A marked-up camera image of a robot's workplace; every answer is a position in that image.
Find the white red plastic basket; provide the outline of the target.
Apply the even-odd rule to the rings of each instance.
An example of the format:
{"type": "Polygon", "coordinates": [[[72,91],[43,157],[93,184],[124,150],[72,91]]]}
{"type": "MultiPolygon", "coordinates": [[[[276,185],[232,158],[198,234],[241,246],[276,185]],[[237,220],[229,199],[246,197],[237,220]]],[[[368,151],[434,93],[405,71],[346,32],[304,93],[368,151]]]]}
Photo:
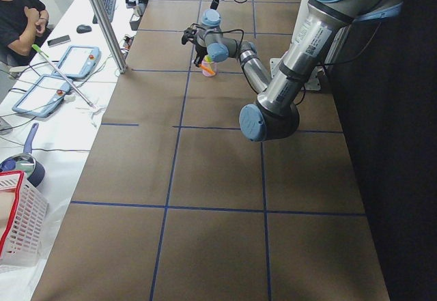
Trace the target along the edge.
{"type": "Polygon", "coordinates": [[[1,265],[34,266],[48,201],[23,171],[1,173],[1,265]]]}

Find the blue frying pan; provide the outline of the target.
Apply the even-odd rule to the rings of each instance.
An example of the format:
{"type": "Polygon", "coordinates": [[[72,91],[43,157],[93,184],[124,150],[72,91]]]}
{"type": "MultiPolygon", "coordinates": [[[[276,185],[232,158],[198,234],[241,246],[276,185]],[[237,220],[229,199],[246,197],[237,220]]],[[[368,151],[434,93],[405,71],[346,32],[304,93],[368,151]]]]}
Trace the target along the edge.
{"type": "Polygon", "coordinates": [[[22,171],[27,180],[35,187],[38,187],[45,176],[44,166],[38,162],[32,154],[33,139],[38,131],[39,123],[34,123],[27,135],[23,152],[10,156],[1,162],[1,172],[22,171]]]}

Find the person in black shirt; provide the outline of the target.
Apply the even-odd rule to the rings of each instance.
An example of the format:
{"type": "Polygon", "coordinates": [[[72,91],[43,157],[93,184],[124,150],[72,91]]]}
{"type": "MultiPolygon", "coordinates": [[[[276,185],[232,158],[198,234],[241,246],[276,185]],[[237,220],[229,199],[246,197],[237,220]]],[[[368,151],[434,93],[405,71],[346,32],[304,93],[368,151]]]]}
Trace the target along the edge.
{"type": "Polygon", "coordinates": [[[51,30],[41,0],[1,0],[1,48],[12,63],[25,66],[33,59],[33,45],[43,45],[51,30]]]}

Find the blue teach pendant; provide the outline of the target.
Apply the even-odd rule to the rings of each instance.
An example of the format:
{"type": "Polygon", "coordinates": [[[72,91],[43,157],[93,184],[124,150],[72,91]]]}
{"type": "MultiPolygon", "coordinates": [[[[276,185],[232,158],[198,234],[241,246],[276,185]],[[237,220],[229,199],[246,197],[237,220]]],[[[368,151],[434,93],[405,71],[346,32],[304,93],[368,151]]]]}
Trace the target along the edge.
{"type": "Polygon", "coordinates": [[[91,74],[100,56],[97,46],[72,45],[67,48],[56,66],[68,78],[82,79],[91,74]]]}
{"type": "Polygon", "coordinates": [[[46,118],[61,104],[70,89],[70,84],[60,76],[44,74],[15,103],[12,110],[46,118]]]}

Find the orange highlighter pen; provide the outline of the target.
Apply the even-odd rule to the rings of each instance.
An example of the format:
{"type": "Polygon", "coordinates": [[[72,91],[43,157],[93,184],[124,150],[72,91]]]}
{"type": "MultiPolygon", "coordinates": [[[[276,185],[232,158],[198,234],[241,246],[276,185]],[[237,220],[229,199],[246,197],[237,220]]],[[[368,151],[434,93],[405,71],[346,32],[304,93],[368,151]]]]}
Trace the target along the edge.
{"type": "Polygon", "coordinates": [[[214,76],[216,74],[215,71],[211,70],[209,67],[206,67],[206,66],[204,66],[202,64],[200,65],[200,68],[203,71],[207,72],[209,76],[214,76]]]}

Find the pink mesh pen holder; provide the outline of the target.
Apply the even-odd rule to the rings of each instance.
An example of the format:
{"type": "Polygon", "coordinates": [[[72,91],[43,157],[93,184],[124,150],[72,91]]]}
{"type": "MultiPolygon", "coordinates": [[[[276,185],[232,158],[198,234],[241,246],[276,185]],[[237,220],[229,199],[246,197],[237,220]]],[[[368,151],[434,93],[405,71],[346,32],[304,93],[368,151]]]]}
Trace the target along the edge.
{"type": "Polygon", "coordinates": [[[201,69],[204,76],[215,76],[217,73],[216,63],[213,61],[206,61],[205,59],[201,62],[201,69]]]}

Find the long metal rod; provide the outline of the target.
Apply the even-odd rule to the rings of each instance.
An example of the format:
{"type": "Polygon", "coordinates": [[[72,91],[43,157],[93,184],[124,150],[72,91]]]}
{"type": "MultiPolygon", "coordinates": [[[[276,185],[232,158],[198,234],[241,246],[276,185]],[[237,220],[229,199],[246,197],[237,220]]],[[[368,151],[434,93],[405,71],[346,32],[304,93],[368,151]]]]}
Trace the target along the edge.
{"type": "Polygon", "coordinates": [[[48,58],[48,56],[40,49],[40,47],[37,44],[31,45],[32,49],[36,51],[37,54],[39,54],[45,62],[47,62],[58,75],[62,79],[64,79],[70,86],[73,88],[73,90],[85,101],[85,103],[92,109],[95,109],[95,104],[89,100],[77,87],[76,85],[48,58]]]}

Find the blue teach pendant far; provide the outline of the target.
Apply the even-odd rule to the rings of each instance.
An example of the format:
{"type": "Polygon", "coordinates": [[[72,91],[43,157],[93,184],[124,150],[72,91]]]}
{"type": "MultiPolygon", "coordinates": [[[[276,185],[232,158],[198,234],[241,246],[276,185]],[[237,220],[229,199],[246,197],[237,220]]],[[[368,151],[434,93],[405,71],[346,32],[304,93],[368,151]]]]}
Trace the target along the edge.
{"type": "Polygon", "coordinates": [[[56,66],[68,78],[82,79],[91,74],[100,56],[97,46],[72,45],[67,48],[56,66]]]}

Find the blue teach pendant near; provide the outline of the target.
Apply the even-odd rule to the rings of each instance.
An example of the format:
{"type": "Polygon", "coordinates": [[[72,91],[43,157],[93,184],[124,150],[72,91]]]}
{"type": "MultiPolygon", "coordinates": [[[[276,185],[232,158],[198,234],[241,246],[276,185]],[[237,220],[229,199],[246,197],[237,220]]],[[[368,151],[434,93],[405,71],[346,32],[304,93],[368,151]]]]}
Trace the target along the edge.
{"type": "Polygon", "coordinates": [[[70,84],[60,76],[44,74],[15,103],[12,110],[46,118],[61,104],[70,89],[70,84]]]}

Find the black computer mouse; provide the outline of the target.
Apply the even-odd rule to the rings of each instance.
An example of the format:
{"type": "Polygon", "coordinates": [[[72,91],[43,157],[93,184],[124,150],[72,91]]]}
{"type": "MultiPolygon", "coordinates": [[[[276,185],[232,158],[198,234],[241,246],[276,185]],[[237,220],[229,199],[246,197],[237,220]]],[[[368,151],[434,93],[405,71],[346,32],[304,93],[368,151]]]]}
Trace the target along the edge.
{"type": "Polygon", "coordinates": [[[79,34],[88,33],[92,31],[92,27],[89,25],[78,25],[76,28],[76,32],[79,34]]]}

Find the black keyboard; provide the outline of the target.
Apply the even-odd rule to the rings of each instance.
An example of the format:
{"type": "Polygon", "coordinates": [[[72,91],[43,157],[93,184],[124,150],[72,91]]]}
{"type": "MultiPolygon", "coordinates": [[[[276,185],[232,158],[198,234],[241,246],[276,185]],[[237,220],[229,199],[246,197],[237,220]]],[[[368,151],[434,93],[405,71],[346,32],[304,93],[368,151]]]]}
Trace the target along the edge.
{"type": "Polygon", "coordinates": [[[112,23],[113,22],[113,17],[115,14],[115,6],[117,3],[117,0],[101,0],[104,10],[107,13],[109,22],[112,23]]]}

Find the aluminium frame post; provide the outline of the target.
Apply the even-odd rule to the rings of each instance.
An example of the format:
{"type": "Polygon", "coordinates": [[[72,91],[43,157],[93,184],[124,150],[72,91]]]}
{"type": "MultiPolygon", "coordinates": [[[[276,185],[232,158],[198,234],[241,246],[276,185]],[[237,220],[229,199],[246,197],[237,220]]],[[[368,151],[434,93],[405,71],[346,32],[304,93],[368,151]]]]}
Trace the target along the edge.
{"type": "Polygon", "coordinates": [[[102,0],[89,0],[91,7],[96,15],[98,24],[102,30],[103,36],[107,42],[109,50],[113,56],[115,64],[120,74],[124,74],[127,69],[126,61],[119,47],[118,39],[109,21],[109,17],[104,8],[102,0]]]}

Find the black smartphone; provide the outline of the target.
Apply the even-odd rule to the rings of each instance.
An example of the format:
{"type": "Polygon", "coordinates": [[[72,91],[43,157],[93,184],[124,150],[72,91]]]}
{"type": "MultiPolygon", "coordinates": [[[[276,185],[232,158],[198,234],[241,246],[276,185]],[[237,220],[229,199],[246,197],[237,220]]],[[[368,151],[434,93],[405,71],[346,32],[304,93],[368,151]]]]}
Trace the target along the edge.
{"type": "Polygon", "coordinates": [[[54,46],[58,46],[61,44],[69,43],[70,41],[71,41],[71,39],[70,39],[69,35],[63,35],[63,36],[60,36],[58,38],[53,38],[51,40],[48,40],[47,45],[48,45],[48,47],[54,47],[54,46]]]}

